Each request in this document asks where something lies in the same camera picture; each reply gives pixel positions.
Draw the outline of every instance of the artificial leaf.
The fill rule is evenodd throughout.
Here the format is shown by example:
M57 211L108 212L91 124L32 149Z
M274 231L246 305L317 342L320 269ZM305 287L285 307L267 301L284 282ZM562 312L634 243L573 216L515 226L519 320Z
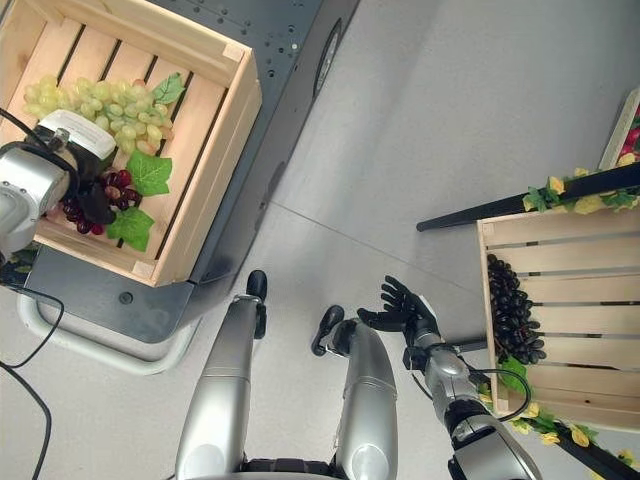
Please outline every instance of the artificial leaf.
M134 150L127 162L136 190L143 196L169 193L167 181L173 162L170 158L154 157Z
M525 380L527 379L527 369L513 355L509 355L507 359L500 364L500 368L508 370L509 372L517 373ZM524 387L517 378L512 377L511 375L500 375L499 378L505 387L524 395Z
M606 207L607 205L604 203L600 195L587 195L578 199L573 211L580 215L587 215Z
M179 72L172 73L165 78L156 88L153 89L153 96L156 103L173 103L184 91L182 86L182 77Z
M144 252L149 243L149 229L153 219L136 207L116 213L116 220L107 226L107 237L121 238L132 248Z

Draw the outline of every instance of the gray floor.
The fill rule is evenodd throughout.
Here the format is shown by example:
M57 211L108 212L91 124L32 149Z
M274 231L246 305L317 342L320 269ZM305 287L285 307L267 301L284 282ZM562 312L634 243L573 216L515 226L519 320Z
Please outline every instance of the gray floor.
M269 274L255 356L249 456L328 459L346 364L308 350L332 303L377 307L386 273L424 293L449 339L482 334L473 228L414 224L595 167L624 95L640 83L633 0L362 0L241 275ZM35 346L0 289L2 358ZM25 368L54 431L43 478L156 480L225 306L174 370L134 378L48 346ZM400 479L447 477L450 447L385 335L399 389ZM486 363L486 353L472 356ZM0 472L30 476L42 416L0 377ZM611 450L637 437L605 432ZM587 478L557 448L519 437L546 478Z

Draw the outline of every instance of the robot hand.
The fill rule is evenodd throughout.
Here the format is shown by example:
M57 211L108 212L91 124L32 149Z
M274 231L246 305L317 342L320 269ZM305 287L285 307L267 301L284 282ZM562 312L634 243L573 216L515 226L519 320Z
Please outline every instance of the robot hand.
M438 330L428 302L386 276L381 298L385 312L358 310L376 330L403 332L405 366L424 374L436 416L449 432L454 450L448 467L454 480L539 480L535 463L478 399L467 364Z
M358 309L358 317L365 325L384 332L403 332L411 345L418 330L440 335L433 311L420 296L390 275L384 277L380 298L386 303L384 312Z

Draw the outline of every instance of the grape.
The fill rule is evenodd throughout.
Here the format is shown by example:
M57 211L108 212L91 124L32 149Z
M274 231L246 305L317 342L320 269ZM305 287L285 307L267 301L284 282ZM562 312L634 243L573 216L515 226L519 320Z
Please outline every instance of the grape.
M147 133L147 126L142 122L136 122L133 125L133 128L135 129L137 135L144 135L145 133Z
M138 140L136 142L136 148L142 153L146 153L147 155L153 155L156 152L156 150L149 144L149 142L146 142L144 140Z
M116 117L121 117L122 114L124 113L124 110L120 105L116 103L112 103L111 105L109 105L109 112L111 112Z
M53 75L44 75L41 79L40 79L40 85L41 86L51 86L51 87L57 87L58 86L58 79L56 77L54 77Z
M94 235L102 235L104 233L104 226L98 225L97 223L91 227L91 233Z
M122 148L122 151L124 153L133 153L133 151L136 149L136 142L135 140L129 139L122 140L122 142L120 142L120 148Z
M129 105L127 105L126 107L124 107L124 114L127 117L131 117L131 118L137 118L138 117L138 108L136 107L135 103L130 103Z
M36 103L40 98L40 88L37 85L27 85L24 89L24 100L27 103Z
M123 126L124 126L124 122L122 120L114 120L110 124L111 130L113 130L114 132L119 132Z
M128 187L129 185L131 185L132 177L128 170L120 170L116 175L116 182L120 188Z
M102 102L107 100L111 96L111 89L109 88L109 84L104 80L96 83L93 87L93 96Z
M159 115L163 117L166 117L167 113L169 113L169 109L166 107L166 105L163 105L161 103L157 104L153 108L155 109L156 112L158 112Z
M142 195L140 195L138 192L136 192L132 188L125 188L124 189L124 197L128 201L134 202L134 203L139 203L139 202L142 201Z
M89 101L89 106L91 108L93 108L94 110L102 110L102 102L100 100L98 100L97 98L92 98Z
M122 135L125 137L125 139L135 140L138 136L138 133L136 132L135 128L130 127L129 125L125 125L122 127Z
M149 135L149 140L162 140L162 132L153 124L147 125L147 134Z
M138 120L142 123L149 123L151 121L151 115L147 112L140 112L140 114L138 114Z
M129 201L126 198L120 198L116 201L116 207L124 212L129 208Z
M95 119L96 125L98 125L103 130L109 130L109 119L104 115L99 115Z
M91 229L93 228L93 223L91 223L89 220L78 220L78 222L76 223L76 230L78 230L78 233L81 234L86 234L89 233L91 231Z

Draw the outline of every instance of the green leaf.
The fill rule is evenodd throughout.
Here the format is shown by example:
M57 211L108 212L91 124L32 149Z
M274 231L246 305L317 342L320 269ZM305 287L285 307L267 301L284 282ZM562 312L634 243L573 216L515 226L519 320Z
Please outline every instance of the green leaf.
M116 213L116 221L107 226L107 237L121 238L132 248L144 252L149 243L149 229L155 222L136 207Z
M481 383L480 385L478 385L478 393L491 396L491 390L489 390L489 387L486 383Z
M153 89L153 96L156 99L156 103L173 103L184 92L182 86L182 77L179 72L172 73L165 78L160 84Z
M596 437L600 434L600 432L597 432L596 430L591 430L589 427L587 427L586 425L580 425L578 423L576 423L576 427L578 427L580 430L582 430L584 432L584 434L587 436L587 438L589 439L589 442L597 445L596 443Z
M500 368L508 370L509 372L517 373L525 380L527 379L526 367L512 355L509 355L507 359L500 364ZM525 394L524 387L517 378L512 377L511 375L500 375L499 378L505 387L522 393L523 395Z
M140 150L134 150L127 162L136 190L143 196L169 193L167 180L171 175L173 162L170 158L154 157Z

